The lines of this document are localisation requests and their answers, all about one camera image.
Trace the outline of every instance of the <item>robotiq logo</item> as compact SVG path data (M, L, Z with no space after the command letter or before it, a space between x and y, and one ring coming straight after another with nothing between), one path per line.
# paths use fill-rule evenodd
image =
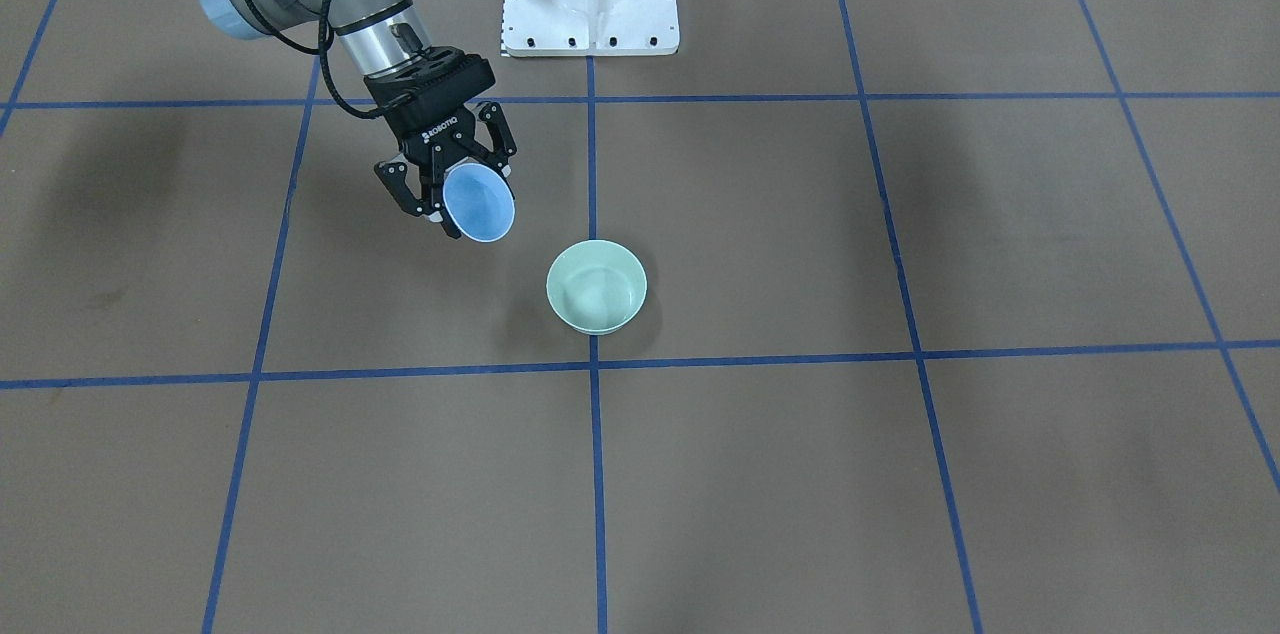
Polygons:
M449 117L448 119L444 119L444 122L440 122L439 124L436 124L436 127L434 129L431 129L430 132L422 134L422 138L429 140L429 138L434 137L435 134L439 134L440 132L448 129L449 127L452 127L453 124L457 124L457 123L458 123L458 118L457 117Z

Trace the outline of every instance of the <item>blue grid line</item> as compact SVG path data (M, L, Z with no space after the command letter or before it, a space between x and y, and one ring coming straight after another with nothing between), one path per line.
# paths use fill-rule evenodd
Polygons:
M1274 350L1280 348L1280 339L1242 339L1226 342L1229 350Z
M992 350L938 350L920 352L927 360L1016 359L1038 356L1096 356L1115 354L1157 354L1178 351L1217 351L1216 342L1160 342L1151 345L1097 345L1079 347L1009 347Z
M965 599L969 605L969 619L973 624L974 634L982 634L982 614L978 607L978 594L973 584L973 574L969 567L969 553L965 547L964 529L960 524L960 511L956 506L955 489L951 484L951 467L947 465L946 447L942 442L942 429L938 424L937 410L933 405L933 387L929 383L928 366L923 357L920 346L920 333L915 321L915 309L911 306L911 291L906 280L906 268L902 264L902 250L897 240L897 228L893 224L893 210L890 205L888 187L884 183L884 170L881 165L879 146L876 142L876 127L872 120L870 101L867 96L867 86L863 81L863 68L858 59L858 42L854 38L854 27L849 15L847 0L837 0L840 15L845 27L845 40L849 46L849 60L854 70L854 83L858 87L859 106L863 113L863 124L867 129L867 146L870 151L872 165L876 170L876 187L879 191L881 204L884 209L884 229L888 233L888 242L893 255L893 266L897 269L897 283L902 297L902 310L906 315L906 327L911 337L911 351L915 360L916 375L920 380L920 394L924 398L924 411L929 420L929 433L933 438L933 453L937 459L938 478L942 484L942 494L946 498L947 516L951 520L951 537L955 542L956 561L960 565L960 576L964 580Z
M595 494L595 629L609 633L609 578L604 529L604 425L600 412L600 338L591 337L591 471Z
M595 58L586 58L586 210L588 238L596 238L599 216L595 184Z
M31 45L27 47L27 56L22 60L22 69L18 70L18 81L13 83L13 91L9 92L9 105L5 106L4 114L0 114L0 137L4 136L5 129L9 128L9 119L14 113L14 104L17 104L18 97L22 96L22 87L27 85L27 76L31 74L31 65L36 61L36 53L40 50L40 44L45 41L45 32L49 29L49 20L54 18L54 9L58 8L58 0L49 0L45 5L45 13L40 18L40 24L36 27L36 35L31 37Z
M305 99L191 99L155 101L23 101L14 109L218 109L228 106L306 106Z
M596 187L595 187L595 58L586 58L586 190L588 233L596 238ZM604 427L600 412L600 338L588 342L591 377L591 471L595 494L595 629L598 634L609 631L609 584L604 529Z
M1280 92L1125 92L1125 99L1143 100L1267 100L1280 99ZM1079 100L1119 99L1115 92L883 92L868 93L868 101L1016 101L1016 100ZM348 100L356 105L371 105L371 99ZM476 104L480 99L471 100ZM499 96L483 101L498 104L564 105L589 104L586 96ZM762 93L762 95L645 95L595 96L599 104L717 104L717 102L787 102L787 101L859 101L856 93ZM4 110L47 109L204 109L228 106L303 106L302 99L210 99L210 100L122 100L122 101L19 101L3 102ZM316 106L335 106L328 99L315 101Z
M214 617L218 614L218 594L223 585L223 571L227 566L227 551L230 546L232 525L236 521L236 503L239 498L241 476L244 473L244 457L248 452L248 435L253 425L253 410L257 406L257 389L262 377L262 362L266 359L266 341L271 334L271 316L275 311L275 296L280 284L280 270L284 266L284 247L289 238L289 214L293 209L293 195L298 188L298 172L302 169L302 154L307 147L307 133L311 128L311 113L315 108L316 86L320 81L320 63L311 65L311 83L307 87L307 104L302 110L302 123L298 127L298 143L293 151L293 168L289 170L289 187L284 195L284 211L280 214L280 232L275 241L275 257L271 263L271 279L266 287L266 301L262 305L262 323L257 334L257 348L253 354L253 370L250 378L248 393L244 396L244 415L241 419L239 438L236 443L236 460L232 465L230 483L227 487L227 507L223 511L223 526L218 535L218 552L214 556L214 571L209 580L209 599L205 602L202 634L212 634Z
M919 93L869 93L868 101L1009 101L1023 99L1115 99L1112 92L919 92Z
M1280 339L1247 339L1225 342L1231 350L1280 350ZM1152 342L1143 345L1096 345L1061 347L1009 347L986 350L923 350L924 360L969 360L969 359L1034 359L1051 356L1100 356L1125 354L1160 354L1217 351L1217 342ZM854 354L814 354L814 355L769 355L769 356L708 356L685 359L622 359L599 360L595 365L603 371L630 369L696 369L732 366L787 366L810 364L869 364L877 361L913 361L914 351L854 352ZM155 377L90 377L59 379L10 379L0 380L0 391L23 389L63 389L63 388L113 388L113 387L156 387L168 384L243 384L257 378L260 382L328 382L361 379L407 379L434 377L480 377L499 374L544 374L556 371L590 371L590 361L557 361L530 364L476 364L457 366L410 366L389 369L332 369L332 370L293 370L229 373L229 374L166 374Z
M799 95L616 95L599 96L600 104L713 104L736 101L858 101L856 93L799 93Z
M12 379L0 392L22 389L88 389L95 387L163 387L169 384L246 384L251 374L164 374L156 377L84 377L82 379Z
M696 369L705 366L785 366L797 364L864 364L872 361L911 361L915 352L814 354L792 356L708 356L687 359L623 359L600 362L605 371L626 369Z
M1235 394L1240 400L1240 406L1244 409L1244 415L1249 421L1249 428L1253 429L1253 438L1257 441L1258 450L1262 452L1262 459L1266 462L1267 469L1271 471L1271 483L1275 484L1276 492L1280 492L1280 467L1276 466L1275 456L1271 453L1271 446L1267 443L1266 434L1262 432L1262 425L1258 423L1257 414L1253 411L1253 403L1249 401L1249 394L1244 389L1244 383L1240 380L1240 375L1235 369L1235 362L1231 360L1231 352L1226 346L1226 339L1222 337L1222 329L1219 327L1217 316L1213 315L1213 307L1210 306L1208 295L1204 291L1199 274L1196 270L1196 264L1192 261L1190 250L1187 247L1187 241L1183 238L1181 229L1178 227L1178 220L1174 218L1174 210L1169 205L1169 199L1165 196L1165 187L1160 183L1160 177L1156 173L1156 165L1152 163L1151 155L1147 151L1147 145L1143 141L1142 132L1139 132L1138 122L1133 115L1133 109L1129 106L1129 100L1125 95L1124 87L1120 86L1120 78L1116 76L1115 67L1111 64L1111 56L1107 54L1106 45L1102 44L1102 33L1098 31L1093 14L1089 12L1088 1L1079 1L1080 12L1084 14L1084 20L1089 26L1089 33L1093 35L1093 44L1098 47L1098 55L1102 56L1102 64L1106 67L1107 77L1111 78L1111 86L1115 87L1120 108L1124 110L1125 120L1129 123L1129 131L1133 133L1134 143L1138 146L1138 154L1142 156L1143 167L1147 169L1147 177L1151 179L1151 186L1156 192L1156 199L1160 201L1160 209L1165 214L1165 220L1169 223L1169 229L1174 236L1174 241L1178 243L1178 251L1183 257L1183 264L1187 266L1187 274L1190 277L1192 286L1196 288L1196 296L1199 298L1201 306L1204 310L1204 318L1208 320L1210 329L1213 332L1213 341L1221 352L1222 362L1226 365L1226 371L1231 378L1231 386L1235 387Z
M494 101L498 104L588 104L589 97L585 96L483 96L467 100L467 104L475 105L480 101ZM370 97L361 99L348 99L347 102L356 106L366 106L374 104ZM316 100L316 106L338 106L332 99Z
M406 366L393 369L333 369L311 371L264 371L262 382L333 382L348 379L408 379L433 377L480 377L486 374L545 374L586 371L590 362L558 361L545 364L476 364L465 366Z
M1280 99L1280 92L1124 92L1125 99Z

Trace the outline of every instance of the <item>brown floor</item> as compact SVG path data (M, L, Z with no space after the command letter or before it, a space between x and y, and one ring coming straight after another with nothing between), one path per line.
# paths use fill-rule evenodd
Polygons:
M417 3L497 245L197 0L0 0L0 631L1276 631L1280 0Z

